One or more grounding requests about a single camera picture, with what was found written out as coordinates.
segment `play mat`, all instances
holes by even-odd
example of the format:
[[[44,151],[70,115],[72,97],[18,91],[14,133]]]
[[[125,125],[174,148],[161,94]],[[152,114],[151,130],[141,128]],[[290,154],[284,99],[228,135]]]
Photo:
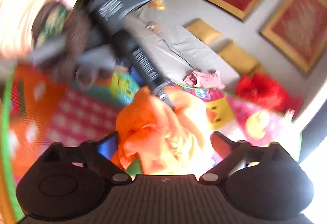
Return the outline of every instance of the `play mat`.
[[[301,137],[283,115],[219,89],[171,85],[206,103],[212,130],[254,146],[278,141],[294,159],[299,158]],[[132,101],[138,88],[130,74],[115,72],[107,84],[82,92],[76,83],[55,84],[35,69],[18,66],[3,99],[0,201],[5,218],[14,223],[23,217],[15,187],[48,146],[59,141],[71,147],[102,139],[115,130],[119,110]],[[214,164],[221,160],[216,153]]]

